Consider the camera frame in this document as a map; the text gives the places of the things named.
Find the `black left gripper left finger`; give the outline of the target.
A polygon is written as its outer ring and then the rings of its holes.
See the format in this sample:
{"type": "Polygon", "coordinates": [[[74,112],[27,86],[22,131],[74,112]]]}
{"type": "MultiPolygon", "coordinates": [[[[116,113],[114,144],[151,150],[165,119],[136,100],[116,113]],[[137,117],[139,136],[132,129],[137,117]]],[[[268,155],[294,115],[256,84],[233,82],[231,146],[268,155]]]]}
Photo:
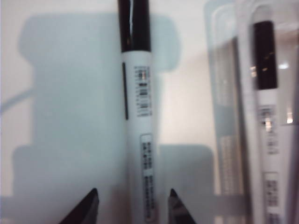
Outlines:
{"type": "Polygon", "coordinates": [[[93,188],[68,214],[60,224],[95,224],[97,223],[99,195],[93,188]]]}

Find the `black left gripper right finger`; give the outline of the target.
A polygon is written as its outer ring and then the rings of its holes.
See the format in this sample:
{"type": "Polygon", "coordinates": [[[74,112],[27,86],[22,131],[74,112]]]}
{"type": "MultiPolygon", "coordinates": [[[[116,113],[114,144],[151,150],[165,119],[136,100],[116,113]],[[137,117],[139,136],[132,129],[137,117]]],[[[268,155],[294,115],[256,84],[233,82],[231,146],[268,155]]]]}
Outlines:
{"type": "Polygon", "coordinates": [[[170,189],[170,194],[168,196],[168,223],[196,224],[190,212],[174,189],[170,189]]]}

